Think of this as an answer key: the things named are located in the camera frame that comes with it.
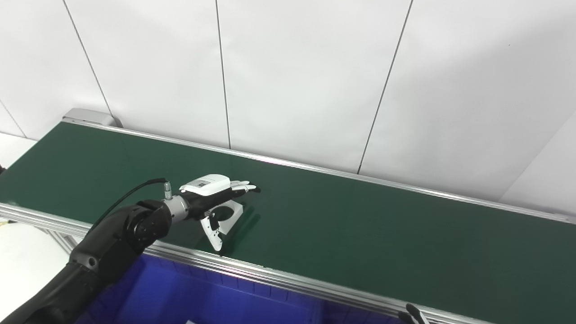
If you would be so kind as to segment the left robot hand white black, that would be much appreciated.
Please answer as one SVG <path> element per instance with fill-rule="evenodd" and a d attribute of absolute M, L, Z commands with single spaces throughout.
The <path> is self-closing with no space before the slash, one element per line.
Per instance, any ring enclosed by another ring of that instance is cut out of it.
<path fill-rule="evenodd" d="M 220 174 L 209 174 L 185 183 L 179 197 L 187 204 L 185 219 L 200 222 L 212 248 L 221 252 L 224 238 L 243 215 L 243 205 L 234 201 L 261 189 L 249 181 L 230 180 Z"/>

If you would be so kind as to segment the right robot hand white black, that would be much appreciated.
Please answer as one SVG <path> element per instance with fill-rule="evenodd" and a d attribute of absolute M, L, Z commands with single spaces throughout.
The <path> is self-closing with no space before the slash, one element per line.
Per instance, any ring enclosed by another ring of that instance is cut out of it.
<path fill-rule="evenodd" d="M 403 324 L 430 324 L 420 309 L 411 303 L 405 305 L 405 311 L 397 312 L 397 317 Z"/>

